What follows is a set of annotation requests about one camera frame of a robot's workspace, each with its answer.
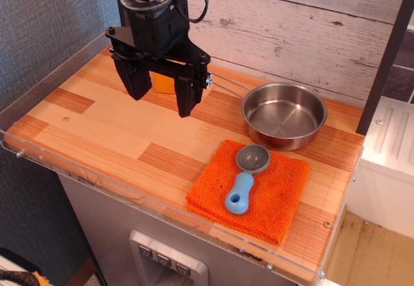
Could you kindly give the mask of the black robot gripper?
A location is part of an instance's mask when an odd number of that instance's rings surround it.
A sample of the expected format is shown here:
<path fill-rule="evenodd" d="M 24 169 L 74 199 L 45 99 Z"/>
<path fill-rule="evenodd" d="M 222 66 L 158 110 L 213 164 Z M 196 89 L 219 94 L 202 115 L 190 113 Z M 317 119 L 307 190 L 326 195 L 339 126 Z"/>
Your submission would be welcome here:
<path fill-rule="evenodd" d="M 191 115 L 201 102 L 203 89 L 210 84 L 210 56 L 189 37 L 190 22 L 175 5 L 153 12 L 127 11 L 129 25 L 109 27 L 112 57 L 128 94 L 139 100 L 152 88 L 152 66 L 164 64 L 177 71 L 175 94 L 179 116 Z"/>

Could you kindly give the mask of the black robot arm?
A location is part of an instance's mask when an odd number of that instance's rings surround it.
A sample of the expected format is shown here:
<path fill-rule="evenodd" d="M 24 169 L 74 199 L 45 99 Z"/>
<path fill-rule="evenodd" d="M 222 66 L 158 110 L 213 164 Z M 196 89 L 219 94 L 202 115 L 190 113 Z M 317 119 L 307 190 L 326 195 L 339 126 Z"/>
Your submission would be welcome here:
<path fill-rule="evenodd" d="M 129 24 L 109 27 L 112 59 L 128 94 L 141 99 L 152 87 L 150 73 L 173 78 L 181 117 L 190 116 L 212 82 L 210 56 L 189 38 L 188 0 L 119 0 Z"/>

